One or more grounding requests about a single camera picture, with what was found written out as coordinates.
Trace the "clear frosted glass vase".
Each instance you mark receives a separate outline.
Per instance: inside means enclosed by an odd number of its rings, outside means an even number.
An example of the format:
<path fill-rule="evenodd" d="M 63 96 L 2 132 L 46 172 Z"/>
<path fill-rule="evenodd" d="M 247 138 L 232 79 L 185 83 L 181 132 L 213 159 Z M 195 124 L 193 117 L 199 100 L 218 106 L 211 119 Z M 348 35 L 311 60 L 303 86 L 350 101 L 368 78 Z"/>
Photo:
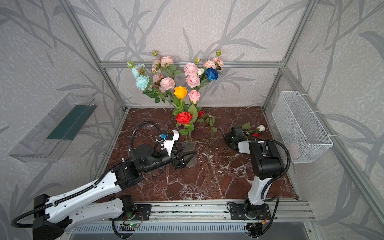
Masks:
<path fill-rule="evenodd" d="M 191 143 L 186 143 L 185 148 L 183 149 L 185 167 L 192 168 L 197 164 L 197 151 L 195 145 Z"/>

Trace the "white rosebud stem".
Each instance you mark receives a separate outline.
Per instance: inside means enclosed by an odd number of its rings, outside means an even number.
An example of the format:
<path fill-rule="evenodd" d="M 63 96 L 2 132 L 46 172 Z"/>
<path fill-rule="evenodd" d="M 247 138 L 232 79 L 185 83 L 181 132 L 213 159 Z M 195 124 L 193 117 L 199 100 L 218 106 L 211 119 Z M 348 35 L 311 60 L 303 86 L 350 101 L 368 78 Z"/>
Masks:
<path fill-rule="evenodd" d="M 250 122 L 243 124 L 241 127 L 243 131 L 245 131 L 246 134 L 249 134 L 249 135 L 261 134 L 266 130 L 266 127 L 264 125 L 259 125 L 255 128 L 252 128 L 252 125 Z"/>

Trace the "red rose stem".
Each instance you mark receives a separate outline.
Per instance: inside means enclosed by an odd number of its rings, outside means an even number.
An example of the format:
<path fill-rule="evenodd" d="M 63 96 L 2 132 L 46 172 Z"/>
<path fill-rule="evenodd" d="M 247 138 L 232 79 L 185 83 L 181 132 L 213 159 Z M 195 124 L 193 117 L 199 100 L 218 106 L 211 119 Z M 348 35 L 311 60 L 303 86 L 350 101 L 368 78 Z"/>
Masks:
<path fill-rule="evenodd" d="M 178 130 L 180 135 L 189 137 L 190 143 L 193 144 L 192 131 L 195 129 L 194 123 L 192 122 L 192 114 L 189 112 L 182 112 L 176 116 L 178 126 L 183 126 L 183 129 Z"/>
<path fill-rule="evenodd" d="M 211 128 L 211 131 L 213 133 L 216 133 L 218 131 L 217 127 L 215 125 L 216 119 L 217 119 L 216 116 L 205 114 L 205 112 L 203 110 L 200 110 L 198 112 L 197 122 L 206 123 Z"/>

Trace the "small pink rose stem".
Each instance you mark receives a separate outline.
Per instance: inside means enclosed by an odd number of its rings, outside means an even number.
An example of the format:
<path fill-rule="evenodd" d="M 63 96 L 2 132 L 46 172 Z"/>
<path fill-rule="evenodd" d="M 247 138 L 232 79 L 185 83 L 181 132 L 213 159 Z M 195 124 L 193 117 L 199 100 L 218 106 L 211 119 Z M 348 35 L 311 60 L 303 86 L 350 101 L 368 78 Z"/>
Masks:
<path fill-rule="evenodd" d="M 192 114 L 193 118 L 192 118 L 192 122 L 194 123 L 197 118 L 198 118 L 198 109 L 197 109 L 197 104 L 198 104 L 198 101 L 200 99 L 200 96 L 201 94 L 196 91 L 196 90 L 192 90 L 190 93 L 189 93 L 189 97 L 190 97 L 190 106 L 188 108 L 188 112 Z"/>

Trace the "orange rose stem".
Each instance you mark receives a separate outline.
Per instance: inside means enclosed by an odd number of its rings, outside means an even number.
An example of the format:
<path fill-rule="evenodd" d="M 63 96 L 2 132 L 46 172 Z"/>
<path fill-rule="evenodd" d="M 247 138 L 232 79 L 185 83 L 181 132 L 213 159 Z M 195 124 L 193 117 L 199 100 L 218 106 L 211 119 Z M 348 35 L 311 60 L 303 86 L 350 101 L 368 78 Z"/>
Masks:
<path fill-rule="evenodd" d="M 184 112 L 185 97 L 188 90 L 185 87 L 176 87 L 174 91 L 173 101 L 176 106 L 177 114 Z"/>

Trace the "blue rose stem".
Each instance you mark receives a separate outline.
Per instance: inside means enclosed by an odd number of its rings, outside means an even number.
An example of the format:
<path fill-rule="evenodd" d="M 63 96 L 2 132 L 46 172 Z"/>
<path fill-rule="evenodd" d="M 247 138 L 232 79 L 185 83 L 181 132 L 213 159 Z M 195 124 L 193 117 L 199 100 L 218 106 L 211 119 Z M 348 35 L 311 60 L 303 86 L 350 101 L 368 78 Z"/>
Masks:
<path fill-rule="evenodd" d="M 209 81 L 215 81 L 219 78 L 219 73 L 214 68 L 206 69 L 206 77 Z"/>

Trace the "white rose stem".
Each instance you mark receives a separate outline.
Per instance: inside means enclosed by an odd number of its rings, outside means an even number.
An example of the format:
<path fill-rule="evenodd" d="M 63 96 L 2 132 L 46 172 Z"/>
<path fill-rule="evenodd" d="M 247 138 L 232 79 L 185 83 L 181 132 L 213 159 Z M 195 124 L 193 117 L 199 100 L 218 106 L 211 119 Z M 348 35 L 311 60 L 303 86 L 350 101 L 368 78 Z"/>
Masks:
<path fill-rule="evenodd" d="M 197 75 L 198 75 L 198 76 L 201 76 L 204 72 L 205 72 L 204 69 L 198 69 L 198 71 L 197 71 Z"/>

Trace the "pink peony stem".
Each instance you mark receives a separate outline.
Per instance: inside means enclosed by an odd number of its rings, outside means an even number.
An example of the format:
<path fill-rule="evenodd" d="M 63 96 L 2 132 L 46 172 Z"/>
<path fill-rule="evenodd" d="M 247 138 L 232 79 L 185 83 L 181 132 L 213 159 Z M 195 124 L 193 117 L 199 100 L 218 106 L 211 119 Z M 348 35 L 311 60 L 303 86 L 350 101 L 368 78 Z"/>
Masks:
<path fill-rule="evenodd" d="M 158 81 L 154 88 L 156 90 L 157 96 L 155 97 L 155 102 L 159 103 L 160 101 L 168 102 L 172 107 L 174 107 L 173 97 L 172 97 L 172 90 L 175 87 L 175 81 L 174 79 L 167 77 L 160 81 Z"/>

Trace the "pink ranunculus stem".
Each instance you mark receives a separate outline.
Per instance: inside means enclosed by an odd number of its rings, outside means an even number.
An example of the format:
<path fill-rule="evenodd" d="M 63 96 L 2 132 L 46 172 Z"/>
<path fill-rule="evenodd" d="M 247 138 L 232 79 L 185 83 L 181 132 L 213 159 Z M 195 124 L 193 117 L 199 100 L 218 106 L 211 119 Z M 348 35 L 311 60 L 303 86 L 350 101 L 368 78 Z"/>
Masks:
<path fill-rule="evenodd" d="M 200 85 L 201 80 L 198 75 L 199 68 L 195 63 L 188 63 L 184 66 L 184 72 L 186 78 L 186 83 L 190 88 L 195 88 Z"/>

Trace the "pale green hydrangea stem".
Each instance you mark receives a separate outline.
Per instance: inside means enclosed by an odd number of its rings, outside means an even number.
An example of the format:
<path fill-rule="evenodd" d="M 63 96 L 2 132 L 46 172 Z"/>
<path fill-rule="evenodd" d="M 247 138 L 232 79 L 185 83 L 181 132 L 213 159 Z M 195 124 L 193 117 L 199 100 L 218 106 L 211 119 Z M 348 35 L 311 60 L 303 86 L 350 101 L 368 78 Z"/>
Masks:
<path fill-rule="evenodd" d="M 131 69 L 131 72 L 136 79 L 136 87 L 142 91 L 144 95 L 154 99 L 155 103 L 159 103 L 161 101 L 159 91 L 156 89 L 153 79 L 148 74 L 146 66 L 144 64 L 135 64 L 132 61 L 128 61 L 127 67 Z"/>

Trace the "pink white carnation stem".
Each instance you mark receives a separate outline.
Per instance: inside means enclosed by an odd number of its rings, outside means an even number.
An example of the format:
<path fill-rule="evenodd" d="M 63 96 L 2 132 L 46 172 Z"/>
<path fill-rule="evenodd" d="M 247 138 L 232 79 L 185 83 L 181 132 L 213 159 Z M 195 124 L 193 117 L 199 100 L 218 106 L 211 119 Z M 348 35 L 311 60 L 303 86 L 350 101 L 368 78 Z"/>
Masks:
<path fill-rule="evenodd" d="M 171 56 L 160 56 L 156 50 L 152 51 L 152 55 L 161 61 L 163 67 L 163 74 L 167 74 L 169 77 L 174 78 L 181 74 L 181 70 L 178 70 L 174 64 L 174 59 Z"/>

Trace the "purple blue glass vase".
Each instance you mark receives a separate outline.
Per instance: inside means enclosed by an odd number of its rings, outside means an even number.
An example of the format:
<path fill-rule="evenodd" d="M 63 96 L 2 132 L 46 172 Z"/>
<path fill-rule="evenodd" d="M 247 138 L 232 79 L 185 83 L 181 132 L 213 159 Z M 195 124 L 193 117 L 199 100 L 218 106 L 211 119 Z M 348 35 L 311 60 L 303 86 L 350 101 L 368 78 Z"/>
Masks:
<path fill-rule="evenodd" d="M 191 105 L 186 112 L 179 113 L 176 117 L 177 123 L 184 126 L 179 133 L 183 136 L 190 135 L 195 129 L 194 122 L 197 117 L 198 112 L 195 105 Z"/>

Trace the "pink lisianthus flower stem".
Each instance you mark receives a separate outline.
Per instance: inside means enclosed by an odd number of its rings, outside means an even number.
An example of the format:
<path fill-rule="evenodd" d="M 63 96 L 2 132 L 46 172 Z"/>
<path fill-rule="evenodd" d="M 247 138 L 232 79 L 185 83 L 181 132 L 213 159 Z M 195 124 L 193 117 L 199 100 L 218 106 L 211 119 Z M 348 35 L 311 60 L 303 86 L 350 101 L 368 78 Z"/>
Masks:
<path fill-rule="evenodd" d="M 222 54 L 222 51 L 221 50 L 217 50 L 216 51 L 216 56 L 211 59 L 211 60 L 206 60 L 204 63 L 203 63 L 203 66 L 204 68 L 206 69 L 215 69 L 215 70 L 221 70 L 224 66 L 224 61 L 222 60 L 221 58 L 221 54 Z"/>

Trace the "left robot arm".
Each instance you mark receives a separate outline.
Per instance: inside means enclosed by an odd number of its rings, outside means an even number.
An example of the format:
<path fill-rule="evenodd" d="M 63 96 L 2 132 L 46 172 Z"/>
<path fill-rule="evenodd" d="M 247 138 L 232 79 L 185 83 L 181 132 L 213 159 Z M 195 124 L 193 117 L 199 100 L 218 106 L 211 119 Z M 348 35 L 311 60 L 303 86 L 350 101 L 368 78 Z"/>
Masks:
<path fill-rule="evenodd" d="M 145 126 L 156 128 L 158 136 L 154 146 L 142 144 L 134 147 L 137 131 Z M 33 210 L 15 217 L 14 228 L 31 228 L 35 240 L 55 240 L 66 231 L 89 222 L 111 219 L 129 219 L 137 209 L 131 197 L 121 197 L 106 203 L 97 201 L 119 193 L 141 181 L 143 175 L 172 165 L 174 169 L 185 168 L 197 155 L 190 144 L 179 142 L 181 132 L 163 132 L 152 121 L 140 123 L 132 132 L 130 156 L 107 169 L 98 179 L 67 193 L 34 199 Z"/>

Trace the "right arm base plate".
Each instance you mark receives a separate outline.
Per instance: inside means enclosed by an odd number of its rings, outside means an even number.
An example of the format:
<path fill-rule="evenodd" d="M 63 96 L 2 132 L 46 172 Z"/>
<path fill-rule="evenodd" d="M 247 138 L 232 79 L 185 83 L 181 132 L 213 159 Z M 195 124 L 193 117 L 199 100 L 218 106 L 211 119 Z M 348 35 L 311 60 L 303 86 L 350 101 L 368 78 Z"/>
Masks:
<path fill-rule="evenodd" d="M 270 220 L 272 218 L 268 204 L 252 205 L 249 201 L 242 204 L 227 203 L 227 210 L 231 220 Z"/>

